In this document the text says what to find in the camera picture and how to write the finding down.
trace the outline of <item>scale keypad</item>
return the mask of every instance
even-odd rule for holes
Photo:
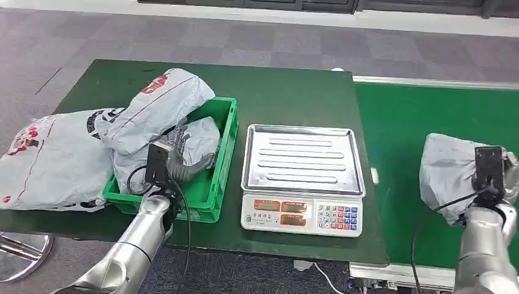
[[[319,205],[317,225],[332,230],[357,230],[358,208],[355,206]]]

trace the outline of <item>green plastic crate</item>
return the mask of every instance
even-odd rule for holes
[[[215,167],[202,171],[189,183],[182,184],[181,188],[190,207],[191,220],[213,223],[218,220],[222,210],[223,194],[238,132],[236,100],[215,97],[191,112],[187,120],[192,122],[207,116],[214,119],[222,135]],[[108,180],[103,189],[103,196],[126,214],[136,214],[142,201],[141,196],[121,194],[114,176]],[[177,218],[187,219],[184,208]]]

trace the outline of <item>stainless steel weighing tray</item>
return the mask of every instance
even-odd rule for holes
[[[351,129],[252,124],[247,132],[244,190],[364,196]]]

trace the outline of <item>green table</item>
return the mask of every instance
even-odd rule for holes
[[[255,254],[283,255],[387,264],[379,208],[363,138],[351,74],[323,70],[207,66],[97,60],[61,102],[55,113],[126,107],[152,79],[171,67],[199,75],[218,96],[237,99],[240,129],[228,176],[220,220],[193,224],[194,247]],[[293,235],[242,229],[239,219],[245,131],[250,124],[349,127],[357,136],[367,195],[364,229],[359,238]],[[0,211],[0,231],[51,233],[81,239],[115,241],[132,220],[114,207],[96,213]],[[187,226],[175,225],[170,246],[184,246]]]
[[[375,192],[390,262],[411,263],[416,220],[430,214],[416,241],[416,262],[455,268],[462,228],[448,226],[420,199],[418,173],[425,136],[436,132],[505,146],[519,154],[519,85],[354,80],[370,164],[379,176]],[[519,268],[519,234],[509,253]]]

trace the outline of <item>gray carpet floor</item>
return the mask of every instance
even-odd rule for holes
[[[192,18],[0,9],[0,153],[49,115],[95,58],[331,69],[355,75],[519,82],[519,39]],[[0,294],[48,293],[82,275],[110,243],[59,238],[48,260]],[[162,249],[141,293],[168,293],[183,251]],[[323,264],[339,290],[344,265]],[[292,260],[193,254],[183,293],[332,293]]]

